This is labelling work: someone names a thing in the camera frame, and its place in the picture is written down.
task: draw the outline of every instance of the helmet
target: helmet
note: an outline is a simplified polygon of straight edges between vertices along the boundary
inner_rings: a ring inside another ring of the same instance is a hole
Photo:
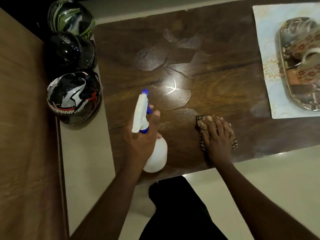
[[[68,73],[53,80],[47,88],[47,103],[60,121],[85,121],[101,103],[98,74],[93,71]]]
[[[56,78],[77,70],[93,70],[97,55],[93,41],[68,32],[54,33],[45,44],[47,75]]]
[[[74,0],[57,0],[49,8],[48,24],[53,32],[68,31],[89,39],[94,28],[94,18]]]

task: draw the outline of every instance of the cup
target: cup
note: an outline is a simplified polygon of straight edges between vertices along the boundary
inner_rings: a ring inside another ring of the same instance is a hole
[[[301,64],[298,65],[296,74],[302,84],[313,83],[320,80],[320,48],[309,49],[303,54]]]
[[[299,38],[289,46],[291,55],[298,60],[302,59],[306,51],[313,48],[320,48],[320,25],[300,35]]]

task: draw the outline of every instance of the spray bottle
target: spray bottle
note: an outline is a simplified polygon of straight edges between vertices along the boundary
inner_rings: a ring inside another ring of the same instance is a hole
[[[145,134],[148,132],[149,122],[147,121],[146,115],[152,114],[152,110],[149,107],[148,94],[149,91],[147,89],[143,89],[142,93],[139,95],[133,116],[133,133],[140,132],[142,134]],[[157,140],[155,141],[153,153],[146,162],[143,170],[148,173],[154,173],[161,170],[167,162],[167,152],[168,146],[165,139],[157,138]]]

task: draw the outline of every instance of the person's leg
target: person's leg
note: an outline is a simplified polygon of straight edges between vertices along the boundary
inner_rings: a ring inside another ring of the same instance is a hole
[[[154,183],[149,188],[149,197],[156,206],[156,212],[143,230],[141,240],[170,236],[226,239],[184,177]]]

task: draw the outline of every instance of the cleaning cloth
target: cleaning cloth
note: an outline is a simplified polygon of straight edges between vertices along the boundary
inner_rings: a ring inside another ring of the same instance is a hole
[[[210,138],[210,135],[209,135],[209,131],[208,131],[208,128],[206,126],[206,124],[203,122],[203,118],[207,118],[209,121],[213,122],[214,126],[216,127],[215,123],[214,123],[214,120],[212,119],[211,116],[206,116],[206,115],[197,115],[195,117],[195,120],[197,121],[197,125],[200,129],[204,130],[204,132],[208,135],[208,137]],[[235,137],[235,134],[234,134],[234,131],[233,129],[231,128],[231,124],[228,123],[228,125],[230,126],[230,129],[231,129],[231,134],[233,135],[233,144],[232,144],[232,149],[236,149],[238,147],[238,140],[237,138]],[[200,140],[199,140],[199,148],[203,151],[206,150],[206,146],[205,146],[205,143],[203,142],[201,136],[200,136]]]

